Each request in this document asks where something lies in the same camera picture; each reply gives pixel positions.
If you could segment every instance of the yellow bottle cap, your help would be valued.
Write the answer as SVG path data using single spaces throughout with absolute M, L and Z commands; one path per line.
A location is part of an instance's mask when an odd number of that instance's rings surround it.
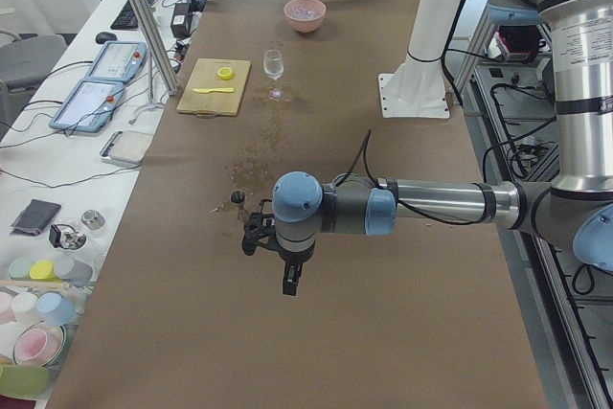
M 51 261 L 38 261 L 30 267 L 30 278 L 33 280 L 50 281 L 56 278 L 54 264 Z
M 220 67 L 217 75 L 222 80 L 231 80 L 234 77 L 234 71 L 231 67 Z

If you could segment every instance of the wine glass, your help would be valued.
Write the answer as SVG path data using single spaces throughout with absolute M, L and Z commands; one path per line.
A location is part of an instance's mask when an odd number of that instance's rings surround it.
M 279 101 L 284 96 L 281 86 L 277 86 L 277 80 L 284 74 L 284 57 L 279 50 L 266 50 L 264 52 L 264 72 L 273 80 L 268 91 L 268 98 Z

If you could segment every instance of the blue cup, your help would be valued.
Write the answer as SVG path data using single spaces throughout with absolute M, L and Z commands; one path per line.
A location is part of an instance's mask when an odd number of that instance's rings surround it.
M 63 326 L 75 316 L 75 306 L 56 292 L 46 292 L 36 302 L 36 309 L 49 326 Z

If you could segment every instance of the pink cup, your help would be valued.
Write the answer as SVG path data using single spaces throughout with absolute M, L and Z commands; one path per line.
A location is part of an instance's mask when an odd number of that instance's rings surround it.
M 0 325 L 15 321 L 15 315 L 11 307 L 12 296 L 8 292 L 0 292 Z
M 15 358 L 24 365 L 44 366 L 59 350 L 59 340 L 41 328 L 25 331 L 15 343 Z

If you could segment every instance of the keyboard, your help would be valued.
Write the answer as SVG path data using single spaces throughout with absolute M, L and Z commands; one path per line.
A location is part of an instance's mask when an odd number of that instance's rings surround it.
M 150 5 L 153 5 L 155 0 L 147 0 Z M 136 14 L 134 14 L 134 10 L 130 5 L 130 1 L 126 1 L 124 7 L 111 24 L 111 29 L 119 29 L 119 30 L 131 30 L 138 28 L 138 19 L 136 19 Z

